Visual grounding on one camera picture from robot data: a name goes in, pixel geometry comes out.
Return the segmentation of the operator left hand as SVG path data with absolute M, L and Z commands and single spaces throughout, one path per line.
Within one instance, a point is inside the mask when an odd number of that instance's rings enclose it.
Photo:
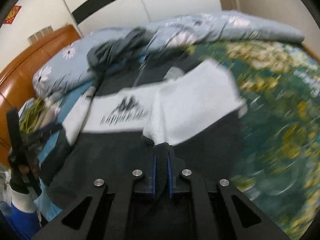
M 10 153 L 8 161 L 11 167 L 10 186 L 14 191 L 23 194 L 42 193 L 39 179 L 39 159 L 34 152 Z

